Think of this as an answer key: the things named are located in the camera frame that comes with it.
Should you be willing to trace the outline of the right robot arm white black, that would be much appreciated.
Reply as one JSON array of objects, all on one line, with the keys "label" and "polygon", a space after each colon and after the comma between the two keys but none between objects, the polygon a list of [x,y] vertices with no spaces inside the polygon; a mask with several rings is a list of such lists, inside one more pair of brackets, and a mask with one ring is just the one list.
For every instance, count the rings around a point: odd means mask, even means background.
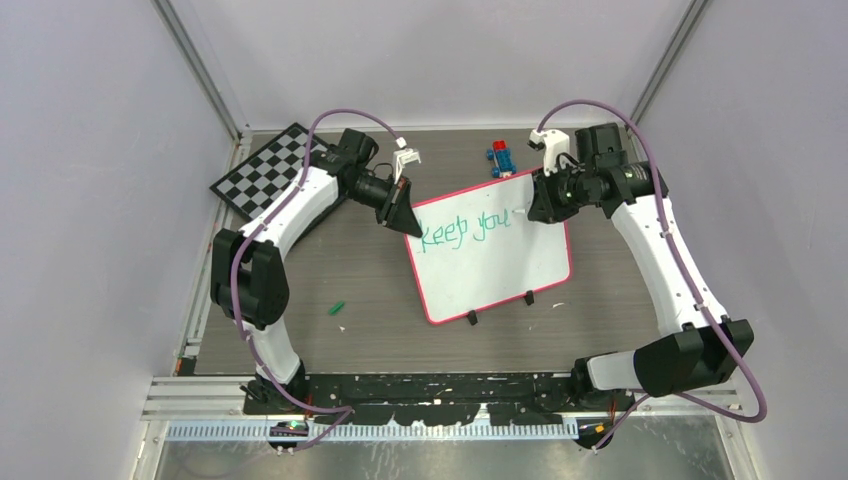
[{"label": "right robot arm white black", "polygon": [[729,349],[744,355],[754,332],[732,319],[706,286],[675,232],[672,203],[647,161],[631,162],[615,123],[579,129],[534,130],[531,148],[543,153],[531,174],[531,222],[565,222],[587,207],[611,220],[642,274],[660,337],[638,349],[576,360],[570,393],[584,410],[596,410],[615,390],[653,397],[723,384],[737,369]]}]

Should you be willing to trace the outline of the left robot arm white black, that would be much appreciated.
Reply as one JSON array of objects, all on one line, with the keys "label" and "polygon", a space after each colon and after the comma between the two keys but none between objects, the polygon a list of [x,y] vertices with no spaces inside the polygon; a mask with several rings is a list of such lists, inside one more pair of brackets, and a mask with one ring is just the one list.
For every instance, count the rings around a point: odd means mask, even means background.
[{"label": "left robot arm white black", "polygon": [[212,245],[210,298],[232,319],[256,363],[255,396],[293,414],[308,395],[305,366],[284,322],[290,288],[284,260],[291,248],[342,200],[371,208],[377,224],[416,238],[422,229],[411,206],[404,167],[420,159],[401,136],[395,139],[391,172],[379,177],[368,164],[379,146],[363,132],[346,129],[336,144],[295,141],[298,170],[286,173],[280,195],[238,231],[219,231]]}]

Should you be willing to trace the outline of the whiteboard with red frame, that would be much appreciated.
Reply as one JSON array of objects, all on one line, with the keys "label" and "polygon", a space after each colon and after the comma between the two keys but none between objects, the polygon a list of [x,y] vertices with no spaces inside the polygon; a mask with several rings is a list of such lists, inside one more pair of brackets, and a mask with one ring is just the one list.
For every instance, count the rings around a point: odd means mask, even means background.
[{"label": "whiteboard with red frame", "polygon": [[530,222],[528,171],[414,205],[421,238],[407,251],[425,319],[439,325],[567,282],[568,226]]}]

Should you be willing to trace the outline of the green marker cap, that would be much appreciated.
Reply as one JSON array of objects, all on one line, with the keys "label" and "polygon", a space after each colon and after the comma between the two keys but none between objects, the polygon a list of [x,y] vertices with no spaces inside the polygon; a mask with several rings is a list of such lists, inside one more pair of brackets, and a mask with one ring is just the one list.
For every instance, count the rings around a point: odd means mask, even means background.
[{"label": "green marker cap", "polygon": [[336,315],[344,308],[344,306],[345,302],[339,301],[329,309],[328,314],[331,316]]}]

